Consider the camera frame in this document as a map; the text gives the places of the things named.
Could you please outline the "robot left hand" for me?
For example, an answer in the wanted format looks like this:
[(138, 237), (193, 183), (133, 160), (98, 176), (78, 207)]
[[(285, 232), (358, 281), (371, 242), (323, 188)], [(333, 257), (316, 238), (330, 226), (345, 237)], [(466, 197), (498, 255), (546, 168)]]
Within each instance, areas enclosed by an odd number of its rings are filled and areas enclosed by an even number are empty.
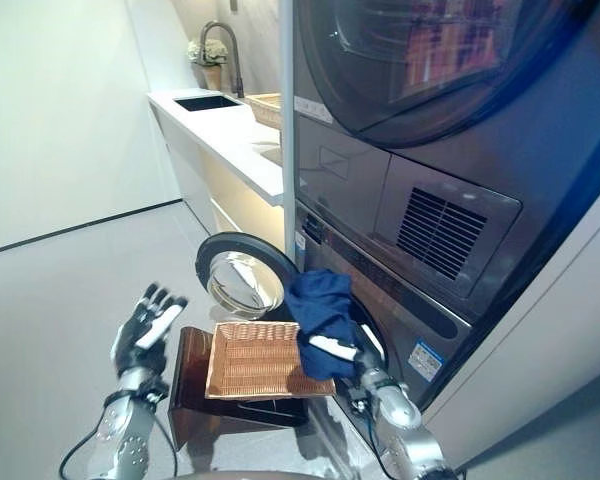
[(186, 297), (171, 295), (157, 283), (147, 287), (130, 318), (119, 327), (111, 348), (111, 361), (118, 378), (133, 368), (144, 368), (158, 376), (164, 372), (166, 338), (187, 305)]

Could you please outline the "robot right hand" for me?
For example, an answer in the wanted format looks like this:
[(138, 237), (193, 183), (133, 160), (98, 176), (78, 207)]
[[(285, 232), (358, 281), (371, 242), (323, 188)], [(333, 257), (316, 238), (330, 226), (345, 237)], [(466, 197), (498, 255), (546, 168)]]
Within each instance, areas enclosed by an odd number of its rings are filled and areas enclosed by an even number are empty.
[(326, 373), (331, 378), (357, 381), (368, 370), (386, 366), (384, 347), (369, 326), (353, 323), (351, 331), (352, 341), (324, 334), (312, 334), (308, 338), (309, 345), (328, 358)]

